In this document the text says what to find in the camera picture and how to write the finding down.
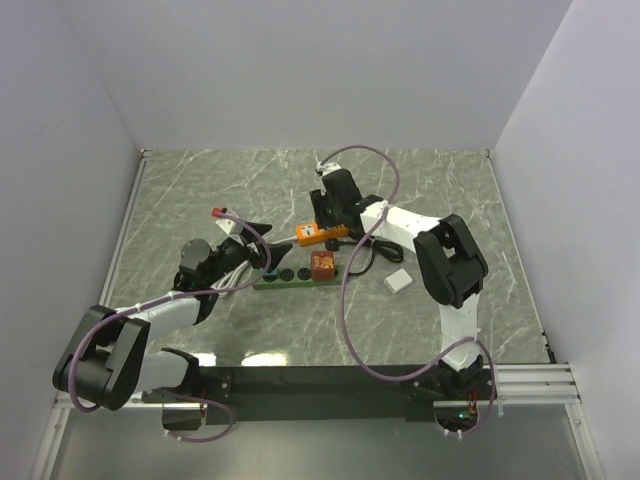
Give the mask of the red cube socket adapter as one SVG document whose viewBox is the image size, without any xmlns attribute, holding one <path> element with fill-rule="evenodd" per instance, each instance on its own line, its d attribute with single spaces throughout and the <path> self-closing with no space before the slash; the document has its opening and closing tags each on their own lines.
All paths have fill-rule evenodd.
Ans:
<svg viewBox="0 0 640 480">
<path fill-rule="evenodd" d="M 328 250 L 313 251 L 310 261 L 311 279 L 314 282 L 328 282 L 336 273 L 334 254 Z"/>
</svg>

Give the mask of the green power strip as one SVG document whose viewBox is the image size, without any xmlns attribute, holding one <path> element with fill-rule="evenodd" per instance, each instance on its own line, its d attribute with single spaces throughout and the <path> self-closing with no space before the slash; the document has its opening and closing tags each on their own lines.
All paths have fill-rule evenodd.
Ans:
<svg viewBox="0 0 640 480">
<path fill-rule="evenodd" d="M 336 275 L 333 280 L 328 282 L 314 282 L 311 279 L 311 271 L 306 267 L 294 268 L 276 268 L 278 270 L 278 278 L 272 282 L 266 282 L 262 278 L 256 276 L 258 281 L 252 285 L 254 290 L 283 290 L 295 288 L 314 288 L 337 286 L 342 282 L 344 276 L 344 266 L 336 266 Z"/>
</svg>

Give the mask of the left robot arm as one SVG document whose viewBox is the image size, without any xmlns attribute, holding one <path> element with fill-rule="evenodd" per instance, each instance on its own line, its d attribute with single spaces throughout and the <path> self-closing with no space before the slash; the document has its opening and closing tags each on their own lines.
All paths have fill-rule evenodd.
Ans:
<svg viewBox="0 0 640 480">
<path fill-rule="evenodd" d="M 212 286 L 241 265 L 259 272 L 277 267 L 293 245 L 261 242 L 270 228 L 250 223 L 217 247 L 204 239 L 188 241 L 172 289 L 144 307 L 90 307 L 54 369 L 53 386 L 72 395 L 82 411 L 115 411 L 133 394 L 156 388 L 179 402 L 193 399 L 200 388 L 198 359 L 172 348 L 150 353 L 148 345 L 205 321 L 220 296 Z"/>
</svg>

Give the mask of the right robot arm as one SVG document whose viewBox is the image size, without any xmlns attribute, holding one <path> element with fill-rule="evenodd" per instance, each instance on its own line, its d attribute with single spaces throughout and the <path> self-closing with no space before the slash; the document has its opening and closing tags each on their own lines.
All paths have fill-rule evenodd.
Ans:
<svg viewBox="0 0 640 480">
<path fill-rule="evenodd" d="M 354 249 L 389 240 L 416 255 L 426 291 L 438 303 L 440 354 L 430 368 L 452 399 L 469 392 L 483 367 L 477 343 L 478 303 L 488 264 L 465 221 L 417 214 L 376 195 L 363 196 L 349 170 L 318 166 L 323 188 L 310 192 L 322 228 L 345 226 Z"/>
</svg>

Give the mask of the aluminium frame rail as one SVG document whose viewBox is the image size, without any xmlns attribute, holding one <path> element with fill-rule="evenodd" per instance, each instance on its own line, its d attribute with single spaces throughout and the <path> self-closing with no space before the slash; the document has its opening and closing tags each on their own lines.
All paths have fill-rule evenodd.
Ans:
<svg viewBox="0 0 640 480">
<path fill-rule="evenodd" d="M 502 364 L 495 367 L 501 405 L 580 404 L 571 367 L 564 364 Z"/>
</svg>

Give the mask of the teal plug in strip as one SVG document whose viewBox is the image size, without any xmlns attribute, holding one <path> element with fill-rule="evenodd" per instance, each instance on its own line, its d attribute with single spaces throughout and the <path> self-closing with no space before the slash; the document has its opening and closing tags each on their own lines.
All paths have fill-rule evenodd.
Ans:
<svg viewBox="0 0 640 480">
<path fill-rule="evenodd" d="M 274 269 L 274 270 L 272 270 L 270 272 L 266 272 L 262 277 L 262 279 L 264 281 L 266 281 L 266 282 L 272 282 L 272 281 L 276 280 L 277 278 L 278 278 L 278 270 L 277 269 Z"/>
</svg>

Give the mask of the orange power strip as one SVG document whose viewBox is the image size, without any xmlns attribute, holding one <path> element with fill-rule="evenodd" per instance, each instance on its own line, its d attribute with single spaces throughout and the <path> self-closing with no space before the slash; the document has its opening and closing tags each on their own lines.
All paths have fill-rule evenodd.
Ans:
<svg viewBox="0 0 640 480">
<path fill-rule="evenodd" d="M 346 237 L 348 235 L 349 229 L 345 226 L 322 229 L 315 221 L 303 223 L 296 227 L 296 240 L 301 247 L 323 243 L 326 240 Z"/>
</svg>

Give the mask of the white charger plug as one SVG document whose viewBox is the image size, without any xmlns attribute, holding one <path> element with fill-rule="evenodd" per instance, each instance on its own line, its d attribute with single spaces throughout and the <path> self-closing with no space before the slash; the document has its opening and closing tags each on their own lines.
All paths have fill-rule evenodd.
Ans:
<svg viewBox="0 0 640 480">
<path fill-rule="evenodd" d="M 412 277 L 405 269 L 399 269 L 384 279 L 387 288 L 397 294 L 413 283 Z"/>
</svg>

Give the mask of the black base beam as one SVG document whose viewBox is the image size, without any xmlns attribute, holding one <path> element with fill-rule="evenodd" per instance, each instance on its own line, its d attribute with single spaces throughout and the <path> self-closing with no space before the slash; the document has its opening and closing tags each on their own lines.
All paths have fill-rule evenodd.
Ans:
<svg viewBox="0 0 640 480">
<path fill-rule="evenodd" d="M 433 422 L 436 405 L 461 405 L 462 428 L 480 401 L 496 396 L 491 369 L 477 360 L 455 372 L 444 363 L 413 377 L 412 365 L 381 365 L 374 377 L 358 366 L 202 367 L 192 390 L 142 395 L 147 404 L 200 403 L 208 425 L 222 425 L 229 407 L 240 422 L 401 418 Z"/>
</svg>

